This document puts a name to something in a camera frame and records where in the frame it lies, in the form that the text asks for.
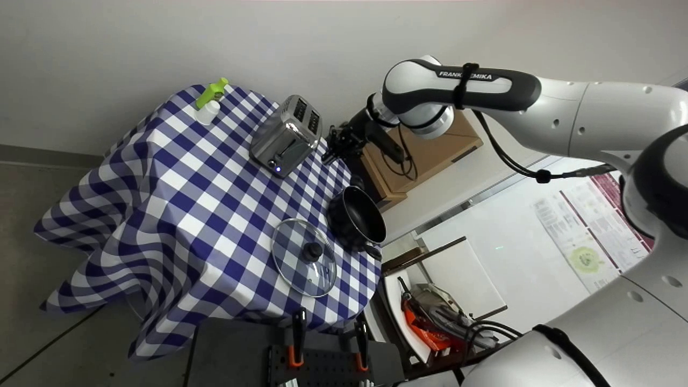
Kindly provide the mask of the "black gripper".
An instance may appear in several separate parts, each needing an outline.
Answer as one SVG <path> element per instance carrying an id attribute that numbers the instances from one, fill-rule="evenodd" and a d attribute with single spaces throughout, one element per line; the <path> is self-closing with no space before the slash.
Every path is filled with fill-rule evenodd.
<path id="1" fill-rule="evenodd" d="M 328 131 L 324 162 L 359 159 L 366 145 L 372 141 L 382 155 L 401 164 L 405 151 L 387 135 L 389 130 L 389 123 L 372 118 L 366 110 L 359 110 L 351 121 L 335 125 Z"/>

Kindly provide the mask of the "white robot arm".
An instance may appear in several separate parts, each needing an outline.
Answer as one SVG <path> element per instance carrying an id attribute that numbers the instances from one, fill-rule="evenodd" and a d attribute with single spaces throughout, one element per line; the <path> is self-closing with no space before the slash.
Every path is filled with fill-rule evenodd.
<path id="1" fill-rule="evenodd" d="M 353 159 L 401 125 L 439 138 L 457 110 L 494 118 L 522 147 L 621 173 L 621 211 L 654 249 L 558 319 L 480 361 L 461 387 L 688 387 L 688 92 L 564 82 L 433 56 L 394 65 L 326 155 Z"/>

